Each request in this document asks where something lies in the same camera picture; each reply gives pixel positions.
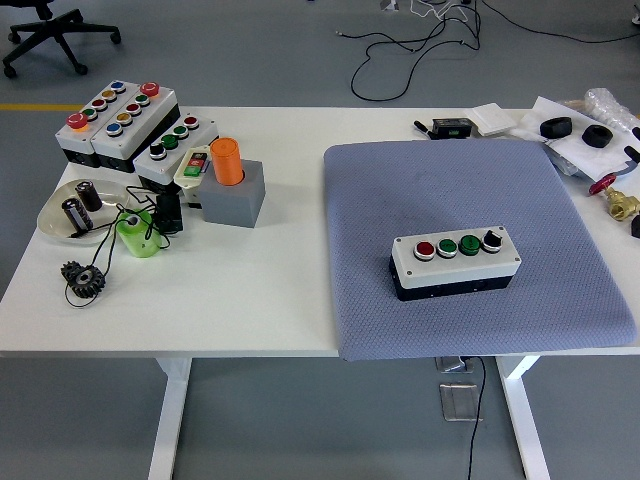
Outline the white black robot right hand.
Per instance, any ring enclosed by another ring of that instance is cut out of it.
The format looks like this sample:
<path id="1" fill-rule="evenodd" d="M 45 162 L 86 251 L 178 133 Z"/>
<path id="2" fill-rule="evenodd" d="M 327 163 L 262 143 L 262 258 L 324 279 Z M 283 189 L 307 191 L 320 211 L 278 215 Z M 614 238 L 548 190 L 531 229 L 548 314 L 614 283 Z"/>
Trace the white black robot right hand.
<path id="1" fill-rule="evenodd" d="M 636 139 L 640 139 L 640 129 L 638 127 L 633 127 L 631 132 L 632 132 L 633 136 Z M 639 165 L 639 152 L 636 151 L 631 146 L 626 147 L 624 149 L 624 152 L 630 158 L 630 160 L 632 161 L 631 166 L 632 167 L 637 167 Z M 634 238 L 637 238 L 637 239 L 640 238 L 640 219 L 639 219 L 639 215 L 636 215 L 635 218 L 631 222 L 631 235 Z"/>

